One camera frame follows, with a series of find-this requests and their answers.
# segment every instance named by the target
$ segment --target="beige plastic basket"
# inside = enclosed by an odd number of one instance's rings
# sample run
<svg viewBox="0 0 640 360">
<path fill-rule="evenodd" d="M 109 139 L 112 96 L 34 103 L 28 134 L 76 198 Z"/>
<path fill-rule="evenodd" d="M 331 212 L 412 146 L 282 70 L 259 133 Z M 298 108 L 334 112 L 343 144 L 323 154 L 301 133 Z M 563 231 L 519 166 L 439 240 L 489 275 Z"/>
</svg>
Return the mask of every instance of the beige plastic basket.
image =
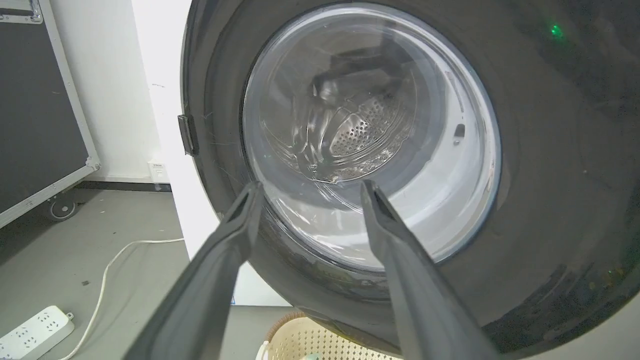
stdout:
<svg viewBox="0 0 640 360">
<path fill-rule="evenodd" d="M 303 313 L 292 313 L 271 328 L 256 360 L 399 359 L 361 347 L 321 327 Z"/>
</svg>

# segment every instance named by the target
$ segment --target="white cable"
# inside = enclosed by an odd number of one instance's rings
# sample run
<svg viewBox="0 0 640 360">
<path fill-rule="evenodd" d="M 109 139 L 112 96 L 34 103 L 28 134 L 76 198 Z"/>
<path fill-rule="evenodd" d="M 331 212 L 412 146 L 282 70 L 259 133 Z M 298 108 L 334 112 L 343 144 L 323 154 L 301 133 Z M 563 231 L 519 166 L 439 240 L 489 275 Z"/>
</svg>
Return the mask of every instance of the white cable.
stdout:
<svg viewBox="0 0 640 360">
<path fill-rule="evenodd" d="M 102 274 L 102 286 L 100 287 L 100 295 L 98 296 L 98 303 L 96 303 L 96 305 L 95 305 L 95 310 L 93 310 L 93 315 L 91 316 L 91 320 L 89 320 L 89 324 L 86 326 L 86 330 L 84 331 L 84 334 L 82 335 L 82 338 L 78 342 L 78 345 L 76 345 L 76 348 L 73 349 L 73 351 L 71 351 L 71 353 L 69 355 L 63 357 L 60 360 L 69 360 L 69 359 L 71 359 L 78 352 L 78 350 L 80 349 L 80 347 L 82 346 L 82 344 L 86 340 L 87 335 L 89 335 L 89 331 L 91 331 L 91 326 L 93 326 L 93 322 L 95 321 L 95 317 L 96 317 L 96 315 L 98 315 L 98 309 L 100 309 L 100 303 L 102 302 L 102 296 L 104 295 L 104 287 L 105 287 L 105 285 L 107 283 L 107 271 L 109 271 L 109 267 L 113 264 L 114 261 L 116 261 L 118 256 L 120 256 L 125 250 L 127 250 L 128 247 L 130 247 L 131 245 L 134 245 L 134 244 L 140 244 L 140 243 L 163 244 L 163 243 L 175 243 L 175 242 L 178 242 L 178 241 L 184 241 L 184 238 L 172 239 L 172 240 L 159 240 L 159 241 L 152 241 L 152 240 L 134 241 L 132 243 L 128 243 L 127 246 L 123 247 L 122 250 L 120 250 L 120 252 L 118 254 L 116 254 L 116 256 L 114 256 L 113 259 L 111 259 L 109 264 L 107 264 L 107 267 L 104 268 L 104 273 Z"/>
</svg>

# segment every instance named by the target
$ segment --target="round glass door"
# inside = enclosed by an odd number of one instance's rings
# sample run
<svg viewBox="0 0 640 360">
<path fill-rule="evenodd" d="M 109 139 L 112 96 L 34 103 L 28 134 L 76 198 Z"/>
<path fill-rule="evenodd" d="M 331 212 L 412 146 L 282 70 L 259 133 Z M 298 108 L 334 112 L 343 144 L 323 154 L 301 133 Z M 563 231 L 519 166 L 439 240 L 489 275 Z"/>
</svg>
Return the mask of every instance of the round glass door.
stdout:
<svg viewBox="0 0 640 360">
<path fill-rule="evenodd" d="M 271 206 L 302 241 L 382 271 L 360 207 L 385 192 L 435 261 L 473 237 L 495 198 L 500 141 L 475 72 L 433 28 L 375 4 L 302 15 L 258 57 L 244 146 Z"/>
</svg>

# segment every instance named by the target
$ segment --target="power strip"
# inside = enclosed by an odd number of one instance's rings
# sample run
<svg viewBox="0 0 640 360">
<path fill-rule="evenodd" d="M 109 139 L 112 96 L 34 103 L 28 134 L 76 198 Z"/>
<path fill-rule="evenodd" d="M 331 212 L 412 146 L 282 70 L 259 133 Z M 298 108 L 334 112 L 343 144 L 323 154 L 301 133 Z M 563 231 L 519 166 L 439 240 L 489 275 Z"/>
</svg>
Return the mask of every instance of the power strip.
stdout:
<svg viewBox="0 0 640 360">
<path fill-rule="evenodd" d="M 0 338 L 0 360 L 36 360 L 74 330 L 72 313 L 52 305 Z"/>
</svg>

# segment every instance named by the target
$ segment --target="washing machine door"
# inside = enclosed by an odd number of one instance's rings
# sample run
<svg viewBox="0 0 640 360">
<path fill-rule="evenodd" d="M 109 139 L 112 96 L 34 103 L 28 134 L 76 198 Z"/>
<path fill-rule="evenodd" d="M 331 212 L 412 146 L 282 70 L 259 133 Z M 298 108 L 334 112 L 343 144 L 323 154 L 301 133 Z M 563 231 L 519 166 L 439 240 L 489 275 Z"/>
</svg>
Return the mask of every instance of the washing machine door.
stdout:
<svg viewBox="0 0 640 360">
<path fill-rule="evenodd" d="M 637 7 L 195 1 L 183 100 L 211 203 L 262 181 L 256 271 L 397 354 L 372 179 L 500 351 L 566 343 L 640 288 Z"/>
</svg>

